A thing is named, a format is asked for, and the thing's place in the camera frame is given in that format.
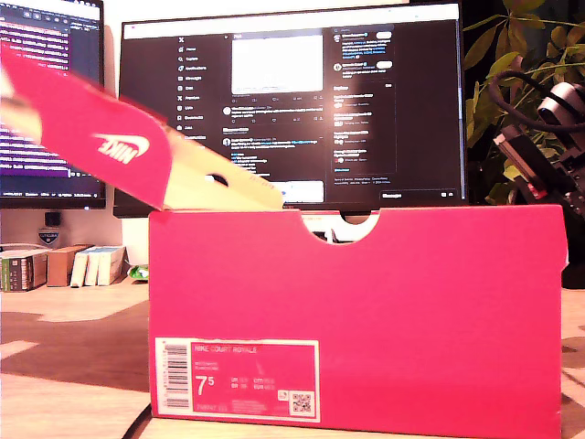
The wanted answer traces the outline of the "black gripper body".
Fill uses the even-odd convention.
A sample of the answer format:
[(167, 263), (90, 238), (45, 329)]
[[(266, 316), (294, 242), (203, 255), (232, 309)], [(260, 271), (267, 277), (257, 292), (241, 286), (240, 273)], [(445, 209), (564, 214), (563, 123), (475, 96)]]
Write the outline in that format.
[(569, 211), (584, 210), (584, 152), (571, 147), (551, 164), (530, 138), (518, 127), (508, 125), (502, 130), (513, 148), (511, 162), (521, 176), (538, 190), (546, 190), (549, 203), (560, 204)]

